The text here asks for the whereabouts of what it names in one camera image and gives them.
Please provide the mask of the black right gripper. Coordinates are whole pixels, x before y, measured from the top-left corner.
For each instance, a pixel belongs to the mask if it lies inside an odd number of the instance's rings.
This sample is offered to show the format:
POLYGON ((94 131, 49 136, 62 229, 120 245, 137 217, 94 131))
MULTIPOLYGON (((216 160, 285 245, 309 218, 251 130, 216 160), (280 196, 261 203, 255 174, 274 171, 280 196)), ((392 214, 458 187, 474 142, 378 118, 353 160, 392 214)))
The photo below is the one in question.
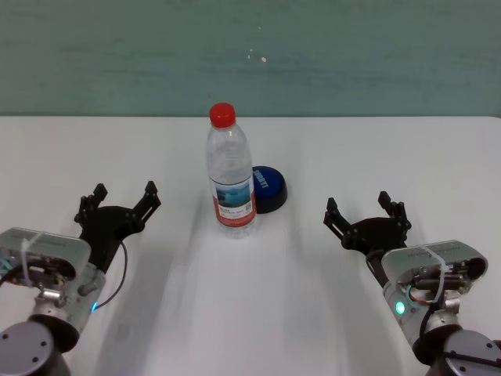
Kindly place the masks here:
POLYGON ((380 191, 378 203, 390 218, 363 219, 351 225, 339 212, 334 198, 329 197, 323 223, 341 241, 343 248, 365 256, 369 271, 378 283, 387 283, 382 258, 391 250, 406 247, 411 222, 407 219, 404 203, 392 201, 387 191, 380 191))

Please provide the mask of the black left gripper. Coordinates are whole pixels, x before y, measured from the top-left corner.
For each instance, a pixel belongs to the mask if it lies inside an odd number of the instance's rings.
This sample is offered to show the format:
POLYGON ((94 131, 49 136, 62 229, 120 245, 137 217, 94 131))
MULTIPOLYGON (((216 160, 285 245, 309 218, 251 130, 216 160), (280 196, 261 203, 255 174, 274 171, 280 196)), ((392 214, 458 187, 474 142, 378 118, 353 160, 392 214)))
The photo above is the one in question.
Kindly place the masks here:
POLYGON ((151 215, 161 206, 158 189, 153 181, 146 184, 145 193, 133 209, 119 206, 99 208, 108 191, 103 183, 92 194, 81 197, 74 221, 81 226, 80 239, 91 248, 88 261, 101 271, 107 271, 121 242, 139 233, 151 215))

